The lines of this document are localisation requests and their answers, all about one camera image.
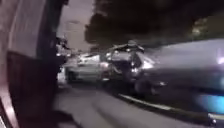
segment light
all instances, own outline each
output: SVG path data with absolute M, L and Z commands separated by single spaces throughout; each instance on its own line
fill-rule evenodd
M 57 53 L 56 56 L 61 56 L 61 54 L 60 53 Z
M 101 62 L 100 63 L 100 67 L 102 67 L 102 68 L 108 68 L 109 67 L 109 63 L 107 63 L 107 62 Z
M 106 54 L 106 57 L 109 57 L 110 55 L 111 55 L 111 53 L 107 53 L 107 54 Z
M 224 64 L 224 57 L 218 58 L 217 63 L 220 64 L 220 65 Z
M 131 72 L 137 73 L 138 72 L 138 69 L 137 68 L 131 69 Z
M 212 120 L 212 122 L 213 122 L 214 124 L 216 124 L 216 120 Z
M 67 57 L 71 57 L 71 54 L 67 54 L 66 56 L 67 56 Z
M 149 63 L 147 61 L 143 61 L 142 69 L 151 69 L 153 67 L 154 66 L 151 63 Z

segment traffic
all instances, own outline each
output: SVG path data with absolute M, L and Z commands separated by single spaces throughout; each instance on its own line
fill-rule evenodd
M 205 115 L 217 123 L 224 119 L 223 41 L 159 48 L 131 42 L 70 58 L 61 68 L 64 81 L 72 86 L 80 81 L 93 81 L 106 90 L 122 88 L 125 93 L 117 91 L 117 94 L 123 98 Z

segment headlight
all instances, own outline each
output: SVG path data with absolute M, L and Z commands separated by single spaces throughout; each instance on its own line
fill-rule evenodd
M 61 54 L 60 53 L 57 53 L 56 56 L 61 56 Z
M 67 57 L 71 57 L 71 54 L 67 54 L 66 56 L 67 56 Z
M 151 64 L 147 61 L 143 61 L 142 69 L 151 69 L 153 67 L 154 67 L 153 64 Z
M 100 67 L 102 67 L 102 68 L 108 68 L 109 67 L 109 63 L 107 63 L 107 62 L 101 62 L 100 63 Z
M 220 65 L 224 64 L 224 57 L 218 58 L 217 63 L 220 64 Z

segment road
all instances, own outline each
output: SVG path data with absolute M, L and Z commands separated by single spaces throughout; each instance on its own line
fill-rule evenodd
M 158 113 L 150 108 L 142 109 L 98 89 L 95 85 L 66 86 L 56 97 L 55 109 L 71 114 L 78 125 L 76 127 L 81 128 L 207 128 L 164 116 L 161 114 L 163 112 Z

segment sky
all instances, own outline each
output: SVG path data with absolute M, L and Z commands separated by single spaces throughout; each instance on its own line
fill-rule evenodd
M 69 0 L 63 7 L 57 35 L 68 40 L 69 47 L 76 50 L 88 50 L 91 45 L 85 41 L 85 25 L 93 15 L 94 0 Z

